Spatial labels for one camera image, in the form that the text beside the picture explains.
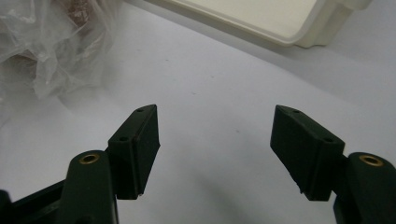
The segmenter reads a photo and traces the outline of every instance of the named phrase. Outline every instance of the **brass screw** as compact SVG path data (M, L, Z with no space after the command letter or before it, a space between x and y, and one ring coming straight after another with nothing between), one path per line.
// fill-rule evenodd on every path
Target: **brass screw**
M99 155L98 154L89 154L81 157L79 159L79 163L83 165L91 164L99 160Z
M382 162L379 158L374 157L374 156L369 156L369 155L361 155L359 156L359 159L361 161L365 162L366 164L372 165L372 166L383 166L384 162Z

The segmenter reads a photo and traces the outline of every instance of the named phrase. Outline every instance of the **white plastic tray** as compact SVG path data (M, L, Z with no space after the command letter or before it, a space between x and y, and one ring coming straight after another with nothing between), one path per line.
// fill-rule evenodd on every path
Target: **white plastic tray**
M284 46L327 45L372 0L164 0Z

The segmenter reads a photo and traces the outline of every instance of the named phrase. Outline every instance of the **white surface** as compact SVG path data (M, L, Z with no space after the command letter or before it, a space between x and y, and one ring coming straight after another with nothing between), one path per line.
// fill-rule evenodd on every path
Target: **white surface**
M259 34L294 38L322 0L171 0Z
M374 1L312 49L260 48L152 8L164 17L124 4L102 87L33 101L2 127L0 189L14 201L63 179L74 156L104 149L153 103L162 146L145 195L119 201L121 224L335 223L332 201L300 195L269 147L276 104L303 110L346 154L396 164L393 0Z

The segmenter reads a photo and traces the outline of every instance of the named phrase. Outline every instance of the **screw hole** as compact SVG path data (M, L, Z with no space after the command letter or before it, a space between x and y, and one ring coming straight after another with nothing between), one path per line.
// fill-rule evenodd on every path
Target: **screw hole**
M99 155L98 154L90 154L82 157L79 159L79 163L81 164L91 164L99 160Z
M331 138L324 138L324 140L329 143L334 142Z
M126 142L126 141L128 141L129 140L129 137L121 137L120 138L120 141L121 142Z
M366 164L369 164L372 166L383 166L384 165L384 162L382 162L379 158L376 158L374 156L361 155L361 156L359 156L359 159L361 159L361 161L365 162Z
M93 216L83 216L79 218L75 224L92 224L93 223Z

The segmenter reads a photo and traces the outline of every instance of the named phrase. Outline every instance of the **plastic bag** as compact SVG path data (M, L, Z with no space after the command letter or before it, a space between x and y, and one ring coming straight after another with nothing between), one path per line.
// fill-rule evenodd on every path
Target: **plastic bag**
M121 0L0 1L0 85L38 98L100 82Z

